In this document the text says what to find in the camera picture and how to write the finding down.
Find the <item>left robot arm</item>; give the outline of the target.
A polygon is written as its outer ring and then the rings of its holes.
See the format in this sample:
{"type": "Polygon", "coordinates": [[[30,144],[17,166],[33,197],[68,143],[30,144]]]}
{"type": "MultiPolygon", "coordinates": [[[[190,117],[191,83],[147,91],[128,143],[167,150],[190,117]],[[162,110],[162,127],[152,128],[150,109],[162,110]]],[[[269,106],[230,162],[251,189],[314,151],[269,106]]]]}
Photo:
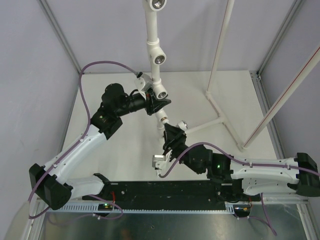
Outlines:
{"type": "Polygon", "coordinates": [[[171,103],[167,98],[157,99],[151,89],[145,96],[137,92],[128,95],[119,83],[108,85],[101,100],[85,132],[73,145],[45,165],[35,163],[29,169],[32,188],[52,210],[58,210],[69,200],[83,196],[95,195],[101,200],[107,199],[111,187],[102,174],[70,179],[71,173],[88,154],[112,137],[123,124],[122,116],[139,110],[145,110],[151,116],[171,103]]]}

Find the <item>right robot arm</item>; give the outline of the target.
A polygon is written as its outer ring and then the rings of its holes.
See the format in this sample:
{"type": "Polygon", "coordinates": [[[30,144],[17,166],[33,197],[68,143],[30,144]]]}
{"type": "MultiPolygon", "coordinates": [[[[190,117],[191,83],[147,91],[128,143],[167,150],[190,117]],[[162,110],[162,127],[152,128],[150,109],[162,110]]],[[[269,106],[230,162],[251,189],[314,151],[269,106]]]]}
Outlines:
{"type": "Polygon", "coordinates": [[[196,174],[220,185],[230,184],[232,197],[238,201],[265,193],[295,193],[319,197],[320,174],[316,162],[298,152],[285,159],[249,159],[230,155],[219,147],[198,142],[186,145],[187,135],[177,126],[164,125],[164,153],[174,164],[184,164],[196,174]]]}

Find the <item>white PVC pipe frame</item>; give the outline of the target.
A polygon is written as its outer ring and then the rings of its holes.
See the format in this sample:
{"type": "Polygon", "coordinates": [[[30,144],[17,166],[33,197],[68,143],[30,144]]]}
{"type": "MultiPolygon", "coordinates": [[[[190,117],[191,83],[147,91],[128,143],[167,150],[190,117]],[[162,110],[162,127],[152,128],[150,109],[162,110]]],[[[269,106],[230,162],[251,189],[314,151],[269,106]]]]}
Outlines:
{"type": "Polygon", "coordinates": [[[165,71],[255,70],[280,51],[305,0],[145,0],[165,71]]]}

